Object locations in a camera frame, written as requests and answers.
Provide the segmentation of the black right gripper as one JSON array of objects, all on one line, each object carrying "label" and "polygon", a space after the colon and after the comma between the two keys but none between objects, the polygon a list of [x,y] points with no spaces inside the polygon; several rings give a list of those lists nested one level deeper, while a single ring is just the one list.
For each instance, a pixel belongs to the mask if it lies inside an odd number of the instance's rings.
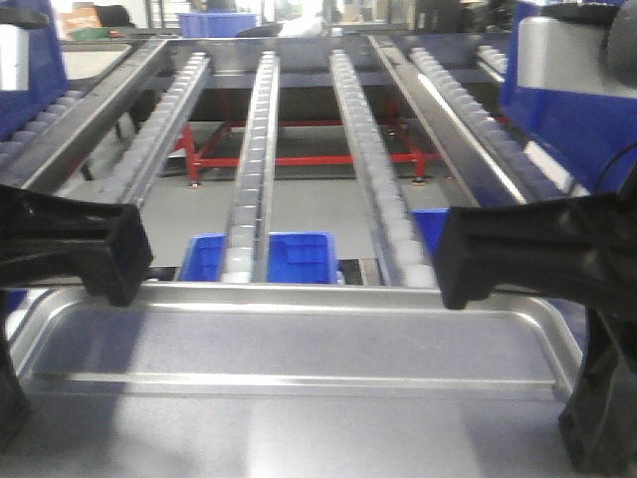
[{"label": "black right gripper", "polygon": [[636,457],[636,175],[616,192],[447,212],[433,265],[446,308],[517,286],[585,305],[587,342],[558,418],[579,473],[622,473]]}]

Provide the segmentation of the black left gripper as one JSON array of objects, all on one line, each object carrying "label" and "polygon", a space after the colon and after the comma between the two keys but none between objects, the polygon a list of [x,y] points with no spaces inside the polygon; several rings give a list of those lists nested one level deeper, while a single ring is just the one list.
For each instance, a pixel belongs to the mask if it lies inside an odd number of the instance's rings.
[{"label": "black left gripper", "polygon": [[[146,278],[151,248],[130,204],[71,200],[1,187],[1,287],[29,287],[70,276],[114,306],[131,304]],[[23,429],[30,403],[16,374],[6,332],[8,294],[1,292],[1,451]]]}]

